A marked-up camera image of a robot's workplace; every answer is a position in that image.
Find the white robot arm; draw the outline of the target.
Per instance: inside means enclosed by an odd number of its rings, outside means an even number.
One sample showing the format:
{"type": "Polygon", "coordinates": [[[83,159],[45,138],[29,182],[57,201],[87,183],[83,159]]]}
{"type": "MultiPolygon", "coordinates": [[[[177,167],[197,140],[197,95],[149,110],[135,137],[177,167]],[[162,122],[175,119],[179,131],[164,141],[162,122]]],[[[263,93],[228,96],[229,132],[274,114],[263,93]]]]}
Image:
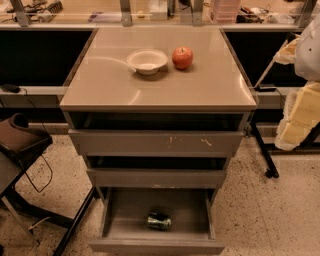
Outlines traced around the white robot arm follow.
{"type": "Polygon", "coordinates": [[[298,76],[306,80],[320,80],[320,14],[298,38],[294,66],[298,76]]]}

